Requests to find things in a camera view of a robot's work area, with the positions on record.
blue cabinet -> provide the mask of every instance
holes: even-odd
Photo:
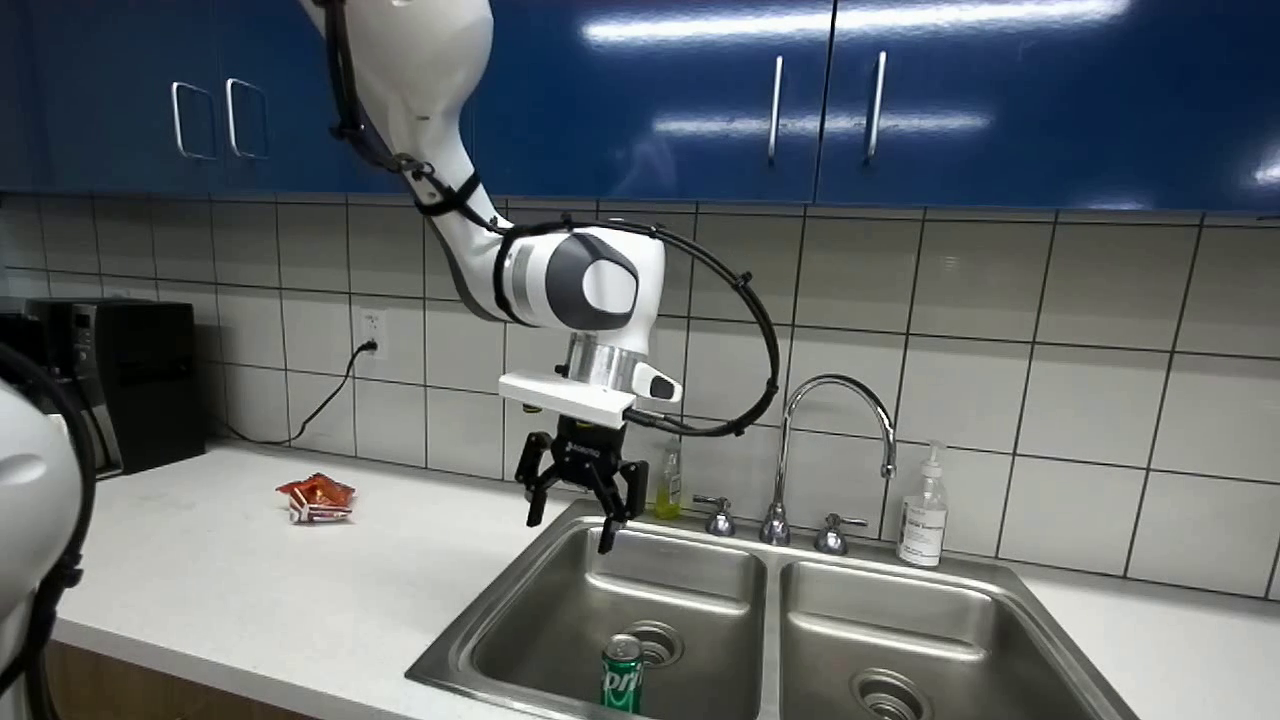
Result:
[[[482,168],[510,197],[807,200],[827,0],[497,0]]]
[[[378,189],[300,0],[32,0],[54,192]]]
[[[840,0],[817,200],[1275,212],[1275,67],[1264,0]]]
[[[22,0],[0,0],[0,192],[29,192],[43,173],[29,36],[29,10]]]

sink drain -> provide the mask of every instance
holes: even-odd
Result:
[[[640,658],[648,668],[676,663],[684,658],[680,634],[665,619],[640,619],[624,634],[640,641]]]
[[[852,679],[852,702],[878,711],[878,720],[929,720],[922,688],[893,668],[871,668]]]

sink basin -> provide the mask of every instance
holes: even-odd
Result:
[[[532,718],[615,718],[599,651],[631,634],[652,658],[648,718],[758,718],[766,560],[643,523],[609,557],[595,542],[599,515],[551,523],[410,677]]]
[[[643,718],[696,720],[1135,720],[1000,563],[905,568],[568,509],[410,668],[528,718],[599,710],[615,634],[643,644]]]
[[[796,560],[781,574],[781,587],[784,718],[1132,718],[1005,568]]]

white countertop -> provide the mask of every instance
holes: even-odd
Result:
[[[284,520],[276,485],[316,467],[351,523]],[[512,485],[214,448],[99,485],[55,638],[310,718],[504,720],[404,668],[532,537]],[[1275,606],[1016,574],[1144,720],[1280,718]]]

soap bottle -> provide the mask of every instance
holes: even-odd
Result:
[[[656,473],[656,491],[652,491],[652,509],[656,520],[680,520],[684,515],[684,502],[680,502],[680,445],[665,448],[659,473]]]
[[[905,502],[905,542],[895,549],[900,560],[922,568],[935,568],[943,560],[948,488],[935,457],[941,445],[929,448],[924,488]]]

